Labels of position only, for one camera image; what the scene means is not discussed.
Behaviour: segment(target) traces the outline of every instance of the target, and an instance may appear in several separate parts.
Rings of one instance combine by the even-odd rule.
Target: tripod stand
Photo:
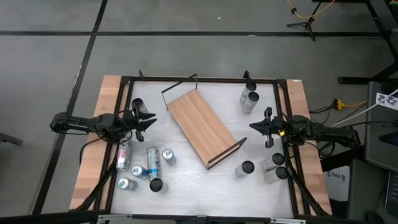
[[[294,26],[301,26],[301,27],[304,27],[306,30],[310,31],[311,39],[312,39],[313,41],[315,41],[315,36],[314,36],[314,34],[313,34],[313,32],[312,32],[311,23],[314,21],[313,15],[317,12],[317,10],[318,10],[319,6],[321,5],[321,3],[322,3],[322,2],[319,2],[319,3],[318,3],[317,7],[316,7],[315,10],[312,12],[311,17],[308,19],[307,22],[298,22],[298,23],[293,23],[293,24],[287,24],[286,26],[287,26],[287,27],[294,27]],[[296,8],[293,8],[293,9],[292,9],[292,14],[294,14],[294,13],[296,12],[296,10],[297,10]]]

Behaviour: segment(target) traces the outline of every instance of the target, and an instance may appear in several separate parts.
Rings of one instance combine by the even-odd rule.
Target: can lid
[[[278,176],[282,180],[287,178],[287,170],[285,167],[276,168],[275,173],[276,173],[276,176]]]
[[[260,98],[260,96],[256,92],[249,93],[248,97],[249,97],[249,100],[254,101],[254,102],[258,101]]]
[[[126,189],[128,187],[128,185],[129,185],[129,179],[127,179],[125,177],[122,177],[122,178],[119,179],[118,187],[120,189]]]
[[[257,88],[257,85],[254,82],[246,83],[246,88],[250,91],[254,91]]]
[[[135,98],[135,99],[133,99],[133,101],[131,102],[131,104],[132,104],[132,105],[135,104],[135,105],[137,105],[137,107],[140,107],[140,106],[142,106],[142,104],[143,104],[143,100],[142,100],[141,98]]]
[[[242,170],[247,174],[251,174],[254,171],[254,164],[251,161],[244,161],[242,163]]]
[[[155,178],[155,179],[151,180],[151,182],[149,184],[149,188],[153,192],[158,192],[158,191],[162,190],[162,187],[163,187],[163,182],[159,178]]]
[[[142,166],[137,165],[137,166],[133,166],[131,168],[131,174],[135,177],[135,176],[139,176],[142,174]]]
[[[272,161],[277,164],[278,166],[282,165],[285,162],[285,158],[281,153],[275,153],[272,155]]]
[[[171,159],[173,157],[173,150],[165,149],[163,150],[162,155],[164,159]]]

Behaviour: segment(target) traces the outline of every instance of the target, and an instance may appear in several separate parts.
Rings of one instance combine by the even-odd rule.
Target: soda can
[[[287,170],[285,167],[276,167],[264,174],[264,179],[268,183],[274,183],[287,178]]]
[[[166,191],[169,189],[169,186],[163,181],[160,180],[159,178],[155,178],[151,180],[149,184],[149,188],[153,192],[159,192],[159,193],[166,193]]]
[[[160,178],[159,150],[156,147],[147,148],[149,180]]]
[[[282,165],[285,162],[285,158],[281,153],[275,153],[274,155],[267,157],[261,162],[261,167],[267,171],[277,166]]]
[[[166,161],[166,163],[168,165],[175,164],[176,158],[175,158],[173,150],[171,150],[171,149],[163,150],[162,157],[163,157],[164,161]]]
[[[248,94],[251,92],[254,92],[257,88],[257,85],[253,82],[248,82],[246,83],[246,86],[243,89],[241,98],[239,99],[239,102],[241,104],[244,104],[244,102],[246,101],[246,98],[248,97]]]
[[[244,102],[244,104],[242,106],[242,112],[244,114],[251,113],[254,106],[259,101],[259,98],[260,98],[260,96],[257,93],[255,93],[255,92],[249,93],[248,97],[246,98],[246,101]]]
[[[146,178],[148,177],[148,171],[147,171],[147,169],[143,168],[143,167],[140,166],[140,165],[133,166],[133,167],[131,168],[131,174],[132,174],[134,177],[140,178],[140,179],[142,179],[142,180],[144,180],[144,179],[146,179]]]
[[[131,139],[126,141],[126,138],[122,139],[119,144],[118,158],[116,161],[117,170],[127,170],[129,168],[131,151]]]
[[[251,161],[244,161],[235,169],[235,175],[239,178],[243,178],[254,171],[254,164]]]
[[[132,105],[136,105],[137,106],[137,108],[138,108],[138,110],[139,111],[141,111],[141,112],[143,112],[143,113],[148,113],[148,109],[147,109],[147,107],[145,106],[145,103],[143,102],[143,100],[141,99],[141,98],[135,98],[135,99],[133,99],[133,101],[132,101],[132,103],[131,103]]]
[[[135,180],[129,180],[125,177],[122,177],[118,181],[118,187],[121,190],[136,190],[138,183]]]

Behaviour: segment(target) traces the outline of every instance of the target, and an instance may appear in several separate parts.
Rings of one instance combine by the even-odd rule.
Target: floor
[[[291,0],[302,15],[316,3]],[[102,0],[2,0],[0,30],[91,32]],[[384,1],[372,0],[386,29],[396,26]],[[108,0],[99,31],[302,31],[283,0]],[[315,18],[317,32],[377,32],[364,4],[339,3]],[[55,134],[49,123],[68,104],[89,36],[0,35],[0,132],[24,140],[0,144],[0,216],[30,213]],[[370,77],[393,61],[380,38],[123,36],[97,37],[73,114],[90,117],[103,75],[290,78],[304,82],[311,110],[334,98],[366,99],[366,86],[339,85],[338,76]],[[333,124],[352,110],[332,111]],[[312,116],[317,121],[326,114]],[[352,120],[352,123],[364,118]],[[356,128],[363,140],[364,127]],[[67,136],[45,213],[64,212],[86,139]]]

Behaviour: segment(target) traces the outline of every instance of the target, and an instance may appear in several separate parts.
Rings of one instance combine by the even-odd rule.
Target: wooden board
[[[116,97],[118,95],[120,79],[120,75],[104,76],[94,116],[113,112]],[[293,114],[301,114],[309,118],[310,113],[308,111],[307,99],[305,98],[304,87],[301,80],[287,80],[287,86],[289,89],[290,104],[292,106]],[[284,107],[284,95],[281,91],[280,93],[280,101],[282,107]],[[77,177],[75,191],[70,202],[70,208],[79,206],[90,194],[100,179],[105,147],[105,142],[98,141],[86,148]],[[331,214],[328,192],[323,179],[323,172],[317,149],[309,145],[300,146],[300,155],[303,165],[304,179],[309,191],[322,208]],[[298,203],[298,211],[300,214],[304,214],[301,193],[297,186],[295,188],[295,194]],[[104,208],[104,203],[101,202],[100,208]]]
[[[207,169],[239,147],[232,147],[234,137],[198,90],[189,91],[168,107]]]

